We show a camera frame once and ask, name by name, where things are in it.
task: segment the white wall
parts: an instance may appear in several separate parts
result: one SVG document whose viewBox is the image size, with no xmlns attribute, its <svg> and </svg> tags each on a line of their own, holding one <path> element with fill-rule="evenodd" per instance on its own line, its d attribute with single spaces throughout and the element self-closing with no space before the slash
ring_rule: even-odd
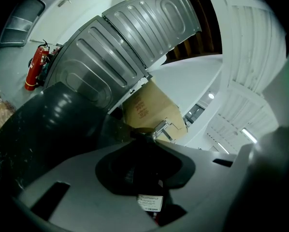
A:
<svg viewBox="0 0 289 232">
<path fill-rule="evenodd" d="M 218 74 L 212 85 L 208 88 L 208 90 L 204 93 L 204 95 L 199 99 L 197 104 L 204 109 L 208 107 L 208 105 L 212 102 L 212 99 L 209 97 L 209 94 L 213 94 L 214 96 L 220 90 L 220 82 L 221 82 L 221 72 Z"/>
<path fill-rule="evenodd" d="M 212 55 L 173 62 L 148 71 L 184 116 L 211 86 L 221 66 L 222 55 Z"/>
<path fill-rule="evenodd" d="M 58 7 L 61 1 L 56 0 L 46 8 L 29 40 L 42 42 L 45 39 L 50 44 L 63 44 L 83 24 L 112 5 L 112 0 L 71 0 Z"/>
<path fill-rule="evenodd" d="M 194 149 L 209 150 L 214 141 L 206 134 L 207 127 L 205 126 L 186 146 Z"/>
</svg>

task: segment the ribbed metal panel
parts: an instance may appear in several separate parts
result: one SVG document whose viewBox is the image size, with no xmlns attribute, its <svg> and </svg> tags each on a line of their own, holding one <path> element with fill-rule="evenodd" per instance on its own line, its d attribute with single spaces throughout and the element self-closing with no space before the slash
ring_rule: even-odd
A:
<svg viewBox="0 0 289 232">
<path fill-rule="evenodd" d="M 127 0 L 103 13 L 147 67 L 200 31 L 189 0 Z"/>
<path fill-rule="evenodd" d="M 108 111 L 143 76 L 143 64 L 101 17 L 81 28 L 59 53 L 47 86 L 66 84 Z"/>
</svg>

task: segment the label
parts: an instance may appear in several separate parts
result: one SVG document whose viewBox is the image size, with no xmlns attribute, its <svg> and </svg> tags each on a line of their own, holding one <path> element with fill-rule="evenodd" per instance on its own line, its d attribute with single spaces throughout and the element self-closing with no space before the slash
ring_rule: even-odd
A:
<svg viewBox="0 0 289 232">
<path fill-rule="evenodd" d="M 139 194 L 138 204 L 144 211 L 159 212 L 163 204 L 163 196 L 150 196 Z"/>
<path fill-rule="evenodd" d="M 40 63 L 45 63 L 46 62 L 46 58 L 47 58 L 47 55 L 42 55 L 42 59 L 40 60 Z"/>
</svg>

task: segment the fire extinguisher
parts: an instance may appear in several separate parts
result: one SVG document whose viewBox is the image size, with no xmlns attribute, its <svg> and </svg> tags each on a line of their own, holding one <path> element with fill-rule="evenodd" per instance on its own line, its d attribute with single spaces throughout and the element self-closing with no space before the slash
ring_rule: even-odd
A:
<svg viewBox="0 0 289 232">
<path fill-rule="evenodd" d="M 47 56 L 49 55 L 50 47 L 45 40 L 43 41 L 44 44 L 38 46 L 35 55 L 29 65 L 29 71 L 25 80 L 24 87 L 30 91 L 35 89 L 37 77 L 42 71 L 43 65 L 46 63 Z"/>
</svg>

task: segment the fluorescent light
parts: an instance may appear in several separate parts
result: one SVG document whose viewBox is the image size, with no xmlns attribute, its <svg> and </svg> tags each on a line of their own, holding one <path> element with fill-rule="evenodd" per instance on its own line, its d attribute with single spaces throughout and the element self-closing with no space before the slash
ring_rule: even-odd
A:
<svg viewBox="0 0 289 232">
<path fill-rule="evenodd" d="M 246 129 L 246 128 L 243 128 L 242 129 L 242 132 L 253 142 L 253 143 L 257 143 L 257 140 L 255 137 L 253 137 L 253 135 Z"/>
<path fill-rule="evenodd" d="M 227 154 L 230 154 L 220 143 L 218 143 L 218 145 L 220 145 L 222 147 L 222 149 L 224 149 L 226 151 Z"/>
</svg>

